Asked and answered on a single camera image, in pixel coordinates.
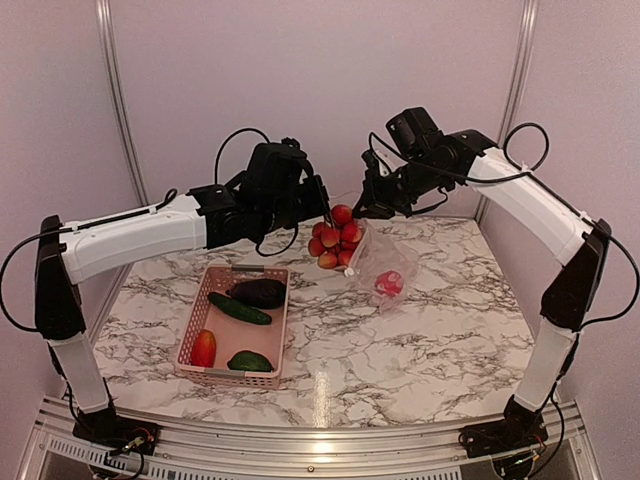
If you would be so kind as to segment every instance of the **marble countertop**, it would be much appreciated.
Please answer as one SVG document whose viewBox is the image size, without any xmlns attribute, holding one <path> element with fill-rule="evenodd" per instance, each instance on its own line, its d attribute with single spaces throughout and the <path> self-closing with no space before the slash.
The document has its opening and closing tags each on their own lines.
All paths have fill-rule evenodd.
<svg viewBox="0 0 640 480">
<path fill-rule="evenodd" d="M 116 405 L 227 423 L 370 427 L 501 412 L 533 339 L 472 220 L 371 222 L 415 249 L 419 274 L 397 309 L 379 314 L 341 273 L 306 253 L 310 225 L 285 254 L 263 259 L 248 241 L 133 266 L 95 353 Z M 288 243 L 270 236 L 263 250 Z M 280 389 L 204 386 L 174 359 L 199 280 L 211 263 L 277 264 L 292 272 Z"/>
</svg>

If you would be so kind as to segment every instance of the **green cucumber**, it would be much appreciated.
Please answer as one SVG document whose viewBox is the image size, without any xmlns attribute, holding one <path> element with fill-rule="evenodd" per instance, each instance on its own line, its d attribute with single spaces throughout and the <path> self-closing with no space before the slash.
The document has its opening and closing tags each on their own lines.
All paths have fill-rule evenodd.
<svg viewBox="0 0 640 480">
<path fill-rule="evenodd" d="M 243 322 L 253 323 L 254 325 L 271 325 L 273 321 L 271 315 L 240 303 L 233 298 L 225 297 L 221 293 L 211 292 L 207 298 L 224 313 Z"/>
<path fill-rule="evenodd" d="M 273 372 L 275 370 L 264 355 L 249 350 L 236 353 L 227 362 L 227 367 L 229 370 L 244 370 L 246 372 Z"/>
</svg>

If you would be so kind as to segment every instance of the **white wall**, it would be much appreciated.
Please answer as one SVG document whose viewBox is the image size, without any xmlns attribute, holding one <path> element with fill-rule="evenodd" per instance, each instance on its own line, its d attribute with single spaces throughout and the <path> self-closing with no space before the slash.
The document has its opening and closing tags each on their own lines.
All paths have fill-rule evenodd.
<svg viewBox="0 0 640 480">
<path fill-rule="evenodd" d="M 95 5 L 3 1 L 0 14 L 0 258 L 40 221 L 135 207 L 101 57 Z M 4 285 L 13 316 L 33 325 L 35 251 Z M 83 286 L 92 320 L 110 275 Z M 15 478 L 45 393 L 59 393 L 44 340 L 0 314 L 0 465 Z"/>
<path fill-rule="evenodd" d="M 296 137 L 333 196 L 361 191 L 368 132 L 384 134 L 407 107 L 425 106 L 445 132 L 496 137 L 522 12 L 513 0 L 112 3 L 154 199 L 210 183 L 218 146 L 244 126 Z M 230 144 L 221 179 L 246 166 L 256 139 Z M 473 216 L 476 199 L 460 189 L 438 214 Z"/>
<path fill-rule="evenodd" d="M 517 120 L 540 122 L 551 136 L 540 177 L 594 218 L 606 219 L 640 260 L 640 3 L 541 3 Z M 531 165 L 539 143 L 530 136 L 518 147 L 514 155 Z M 491 207 L 482 227 L 537 329 L 540 296 L 558 267 L 498 207 Z M 612 246 L 590 317 L 620 310 L 633 283 L 630 267 Z M 637 478 L 640 471 L 639 336 L 638 308 L 613 324 L 589 327 L 563 385 L 565 398 L 578 400 L 604 480 Z"/>
</svg>

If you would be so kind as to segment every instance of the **clear plastic bag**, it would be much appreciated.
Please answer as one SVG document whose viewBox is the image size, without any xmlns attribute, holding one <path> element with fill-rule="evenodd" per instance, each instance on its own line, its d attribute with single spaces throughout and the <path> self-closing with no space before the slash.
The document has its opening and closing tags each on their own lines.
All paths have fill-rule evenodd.
<svg viewBox="0 0 640 480">
<path fill-rule="evenodd" d="M 398 244 L 390 235 L 358 220 L 364 234 L 353 252 L 345 275 L 355 287 L 371 294 L 372 303 L 384 313 L 400 304 L 418 275 L 418 252 Z"/>
</svg>

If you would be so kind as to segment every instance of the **plastic tray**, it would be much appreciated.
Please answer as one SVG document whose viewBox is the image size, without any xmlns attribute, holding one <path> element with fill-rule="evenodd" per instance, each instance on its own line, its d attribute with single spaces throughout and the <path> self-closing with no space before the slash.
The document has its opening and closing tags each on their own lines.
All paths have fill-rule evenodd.
<svg viewBox="0 0 640 480">
<path fill-rule="evenodd" d="M 273 278 L 287 286 L 284 305 L 275 310 L 264 310 L 273 318 L 271 325 L 252 325 L 229 317 L 211 305 L 207 299 L 209 292 L 224 294 L 234 284 L 256 278 Z M 200 282 L 200 289 L 180 342 L 176 358 L 176 373 L 198 383 L 278 388 L 282 372 L 288 302 L 289 270 L 287 268 L 210 265 Z M 203 328 L 211 330 L 216 337 L 217 352 L 213 368 L 190 365 L 193 344 Z M 264 355 L 275 370 L 270 373 L 229 370 L 227 362 L 242 350 Z"/>
</svg>

